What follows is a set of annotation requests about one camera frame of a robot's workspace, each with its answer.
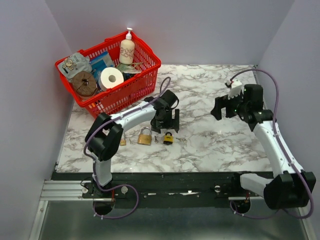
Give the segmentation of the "yellow padlock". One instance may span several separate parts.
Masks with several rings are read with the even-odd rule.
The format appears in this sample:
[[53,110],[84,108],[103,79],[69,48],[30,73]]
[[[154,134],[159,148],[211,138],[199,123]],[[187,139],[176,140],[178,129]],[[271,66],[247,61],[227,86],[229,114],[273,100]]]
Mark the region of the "yellow padlock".
[[174,142],[174,137],[173,137],[173,134],[171,132],[166,132],[164,134],[164,137],[163,137],[163,144],[165,145],[172,145]]

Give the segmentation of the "large brass padlock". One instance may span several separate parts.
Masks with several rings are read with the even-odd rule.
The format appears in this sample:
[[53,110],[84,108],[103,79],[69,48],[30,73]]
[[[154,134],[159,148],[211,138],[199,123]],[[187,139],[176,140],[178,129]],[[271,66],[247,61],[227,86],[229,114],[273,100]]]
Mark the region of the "large brass padlock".
[[140,130],[140,133],[137,139],[137,144],[150,146],[151,143],[152,143],[152,130],[149,127],[145,126]]

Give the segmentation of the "small brass padlock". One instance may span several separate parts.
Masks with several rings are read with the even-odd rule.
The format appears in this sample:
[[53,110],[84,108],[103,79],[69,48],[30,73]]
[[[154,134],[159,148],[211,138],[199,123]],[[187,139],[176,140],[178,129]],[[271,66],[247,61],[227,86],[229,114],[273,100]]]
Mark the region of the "small brass padlock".
[[119,145],[120,146],[126,146],[127,145],[126,135],[125,134],[122,135],[122,138],[120,139]]

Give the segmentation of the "yellow padlock key bunch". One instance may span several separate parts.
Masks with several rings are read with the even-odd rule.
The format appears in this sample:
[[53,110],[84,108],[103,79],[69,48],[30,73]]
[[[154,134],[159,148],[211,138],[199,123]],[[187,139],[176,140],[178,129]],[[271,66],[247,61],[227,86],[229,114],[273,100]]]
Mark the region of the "yellow padlock key bunch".
[[177,137],[176,140],[179,141],[179,142],[181,142],[181,143],[184,144],[185,146],[188,144],[188,140],[187,140],[186,138]]

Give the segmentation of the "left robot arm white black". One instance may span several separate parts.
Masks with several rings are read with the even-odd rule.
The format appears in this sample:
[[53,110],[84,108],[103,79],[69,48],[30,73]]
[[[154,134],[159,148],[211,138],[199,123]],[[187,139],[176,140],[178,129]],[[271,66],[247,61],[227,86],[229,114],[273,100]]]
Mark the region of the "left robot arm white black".
[[93,160],[93,191],[101,198],[111,191],[111,161],[117,153],[122,136],[128,130],[149,121],[150,131],[180,129],[180,110],[178,97],[165,90],[157,97],[147,97],[135,107],[108,115],[101,113],[96,117],[85,137],[83,153]]

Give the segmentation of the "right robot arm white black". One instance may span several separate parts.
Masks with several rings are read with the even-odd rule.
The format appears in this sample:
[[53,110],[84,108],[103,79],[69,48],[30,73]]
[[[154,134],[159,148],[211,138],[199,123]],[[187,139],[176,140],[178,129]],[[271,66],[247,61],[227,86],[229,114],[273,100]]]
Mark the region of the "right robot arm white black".
[[307,206],[316,177],[296,161],[284,141],[274,113],[263,108],[262,86],[232,82],[227,87],[230,89],[228,94],[215,98],[211,115],[219,121],[225,109],[227,118],[239,116],[247,123],[261,143],[273,172],[272,179],[251,172],[238,173],[230,183],[230,191],[236,196],[253,192],[263,197],[272,210]]

